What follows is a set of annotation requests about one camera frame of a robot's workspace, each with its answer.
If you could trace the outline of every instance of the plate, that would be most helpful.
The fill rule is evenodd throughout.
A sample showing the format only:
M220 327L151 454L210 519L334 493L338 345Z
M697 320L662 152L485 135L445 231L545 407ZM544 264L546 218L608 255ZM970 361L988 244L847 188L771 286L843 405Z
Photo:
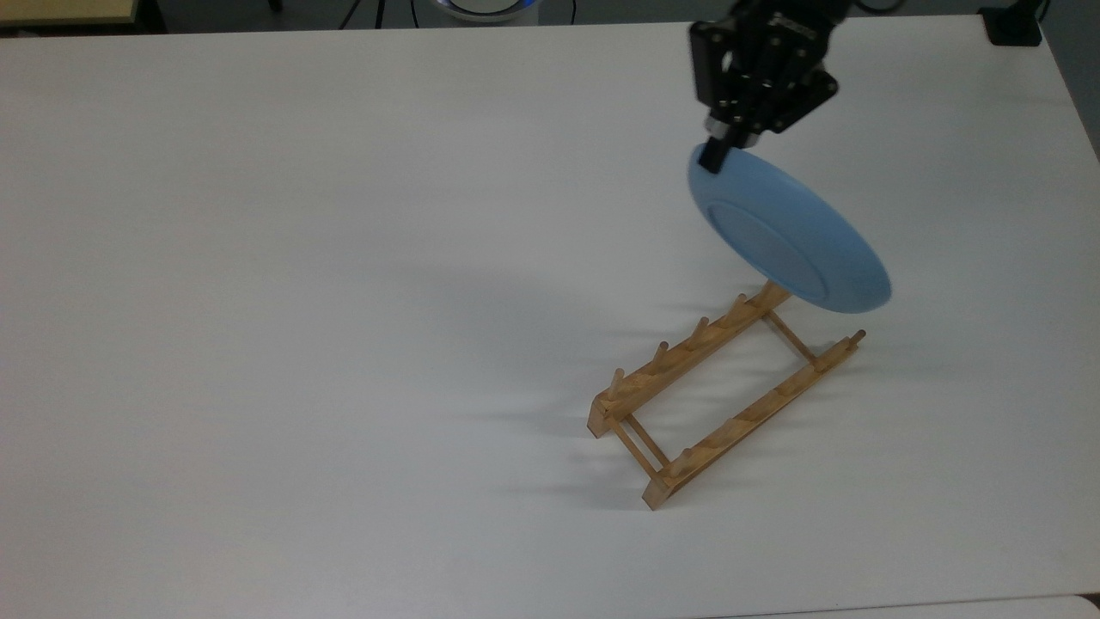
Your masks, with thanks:
M869 312L890 299L871 245L817 194L774 165L732 148L712 174L692 153L688 185L711 226L791 294L833 312Z

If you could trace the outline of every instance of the table surface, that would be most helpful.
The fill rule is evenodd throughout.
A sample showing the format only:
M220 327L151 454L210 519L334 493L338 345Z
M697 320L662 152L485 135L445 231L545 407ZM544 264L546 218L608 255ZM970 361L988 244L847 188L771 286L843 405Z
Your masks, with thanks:
M758 615L774 619L1097 619L1100 609L1081 597L1044 597L932 604L858 610L822 610L796 615Z
M138 0L0 0L0 25L130 23Z
M853 20L754 152L894 297L656 512L613 371L762 283L686 24L0 41L0 615L751 615L1100 589L1100 167L1047 47ZM649 404L693 444L760 325Z

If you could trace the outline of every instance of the robotic arm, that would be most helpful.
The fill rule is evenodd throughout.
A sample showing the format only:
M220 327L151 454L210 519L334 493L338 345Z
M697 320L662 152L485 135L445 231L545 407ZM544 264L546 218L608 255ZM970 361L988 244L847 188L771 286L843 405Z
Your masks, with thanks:
M698 163L722 169L729 148L783 132L837 91L822 60L854 0L738 0L690 32L695 95L711 108Z

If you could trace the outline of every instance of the wooden crossbar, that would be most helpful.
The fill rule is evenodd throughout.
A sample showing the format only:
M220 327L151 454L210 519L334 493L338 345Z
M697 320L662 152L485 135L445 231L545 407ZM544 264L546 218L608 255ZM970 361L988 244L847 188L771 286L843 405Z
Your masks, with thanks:
M842 340L821 356L814 355L773 311L789 297L790 292L772 281L768 281L752 298L739 295L725 317L714 323L710 323L706 319L701 320L692 335L672 349L669 349L667 342L662 342L653 360L630 375L626 375L622 368L615 371L612 386L593 400L588 414L588 430L596 438L612 430L623 441L630 455L649 475L649 485L642 493L642 499L650 509L656 510L660 507L669 497L859 349L859 342L867 335L864 331ZM635 418L635 411L761 319L776 325L780 334L805 357L807 365L727 420L694 446L669 461ZM634 430L661 468L656 468L630 440L620 423L623 421Z

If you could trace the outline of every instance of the white device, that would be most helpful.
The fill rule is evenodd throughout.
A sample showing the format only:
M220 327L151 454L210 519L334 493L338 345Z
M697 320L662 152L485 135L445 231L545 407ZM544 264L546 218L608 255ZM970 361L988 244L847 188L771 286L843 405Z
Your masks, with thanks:
M538 25L542 0L433 0L451 25Z

